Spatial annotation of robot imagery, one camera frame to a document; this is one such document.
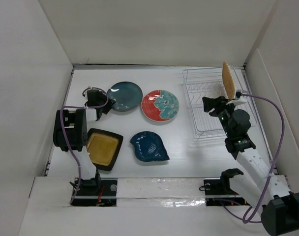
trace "red and teal plate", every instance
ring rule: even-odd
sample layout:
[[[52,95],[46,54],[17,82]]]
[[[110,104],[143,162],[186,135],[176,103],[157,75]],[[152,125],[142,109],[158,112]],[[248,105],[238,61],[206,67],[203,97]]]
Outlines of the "red and teal plate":
[[[162,122],[174,118],[179,110],[179,101],[171,92],[154,90],[142,100],[142,111],[153,121]]]

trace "square yellow plate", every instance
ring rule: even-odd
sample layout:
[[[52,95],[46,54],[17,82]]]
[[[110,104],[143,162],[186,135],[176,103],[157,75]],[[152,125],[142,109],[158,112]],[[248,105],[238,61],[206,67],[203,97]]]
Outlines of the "square yellow plate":
[[[92,163],[99,170],[110,171],[117,160],[123,136],[101,129],[90,129],[86,145]]]

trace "floral pattern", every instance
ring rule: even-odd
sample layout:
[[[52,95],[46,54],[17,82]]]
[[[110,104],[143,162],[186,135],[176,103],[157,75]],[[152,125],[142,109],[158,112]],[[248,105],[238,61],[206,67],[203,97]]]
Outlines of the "floral pattern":
[[[162,119],[172,119],[179,110],[178,99],[170,92],[161,90],[154,102],[154,106],[160,110]]]

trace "white wall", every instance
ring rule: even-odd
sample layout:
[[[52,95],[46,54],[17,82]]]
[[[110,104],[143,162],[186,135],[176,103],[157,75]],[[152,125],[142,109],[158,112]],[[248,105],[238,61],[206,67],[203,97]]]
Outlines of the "white wall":
[[[257,49],[246,68],[254,94],[269,97],[283,106],[287,117],[279,170],[299,191],[299,0],[278,0]],[[272,153],[280,136],[278,113],[257,102]]]
[[[275,0],[39,0],[72,63],[243,65]]]
[[[15,236],[72,65],[37,0],[0,0],[0,236]]]

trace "red wire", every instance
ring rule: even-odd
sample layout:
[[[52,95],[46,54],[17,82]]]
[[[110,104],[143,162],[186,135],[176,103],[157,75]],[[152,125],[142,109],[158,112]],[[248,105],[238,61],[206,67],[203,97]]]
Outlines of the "red wire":
[[[102,187],[100,194],[98,195],[98,202],[101,202],[101,196],[104,193],[105,186]]]

